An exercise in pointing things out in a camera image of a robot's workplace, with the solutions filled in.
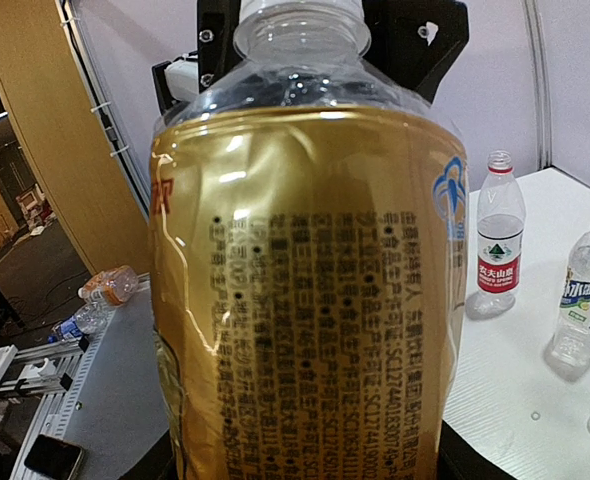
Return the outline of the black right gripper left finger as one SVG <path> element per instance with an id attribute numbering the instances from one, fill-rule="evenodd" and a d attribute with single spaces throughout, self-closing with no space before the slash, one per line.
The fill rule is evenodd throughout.
<path id="1" fill-rule="evenodd" d="M 175 455 L 170 432 L 166 431 L 129 470 L 133 480 L 175 480 Z"/>

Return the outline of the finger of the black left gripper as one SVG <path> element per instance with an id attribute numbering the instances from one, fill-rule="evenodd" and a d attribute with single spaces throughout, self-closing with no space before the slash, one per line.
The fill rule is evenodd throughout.
<path id="1" fill-rule="evenodd" d="M 198 82 L 206 90 L 241 61 L 234 45 L 240 0 L 198 0 Z"/>
<path id="2" fill-rule="evenodd" d="M 434 99 L 469 41 L 466 4 L 380 0 L 365 1 L 363 8 L 371 32 L 365 60 L 401 87 Z"/>

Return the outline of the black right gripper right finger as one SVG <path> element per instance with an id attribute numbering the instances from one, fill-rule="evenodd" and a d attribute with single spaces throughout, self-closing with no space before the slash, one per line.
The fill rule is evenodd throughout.
<path id="1" fill-rule="evenodd" d="M 477 453 L 448 424 L 443 424 L 439 444 L 440 480 L 515 480 Z"/>

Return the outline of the amber tea bottle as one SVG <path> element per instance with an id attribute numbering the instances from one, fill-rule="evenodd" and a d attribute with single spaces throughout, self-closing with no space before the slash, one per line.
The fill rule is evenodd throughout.
<path id="1" fill-rule="evenodd" d="M 181 479 L 433 479 L 467 165 L 368 64 L 358 1 L 245 1 L 241 63 L 151 148 L 151 296 Z"/>

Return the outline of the clear bottle green blue label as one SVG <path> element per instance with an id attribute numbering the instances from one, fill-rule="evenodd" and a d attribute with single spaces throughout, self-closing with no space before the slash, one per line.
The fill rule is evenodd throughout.
<path id="1" fill-rule="evenodd" d="M 590 367 L 590 230 L 569 254 L 558 322 L 545 360 L 568 381 L 579 379 Z"/>

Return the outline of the clear bottle red label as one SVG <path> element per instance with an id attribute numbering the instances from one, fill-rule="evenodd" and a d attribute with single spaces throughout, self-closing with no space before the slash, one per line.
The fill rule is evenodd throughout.
<path id="1" fill-rule="evenodd" d="M 477 291 L 466 301 L 469 318 L 495 318 L 514 306 L 525 220 L 526 206 L 512 157 L 506 151 L 495 151 L 488 157 L 477 204 Z"/>

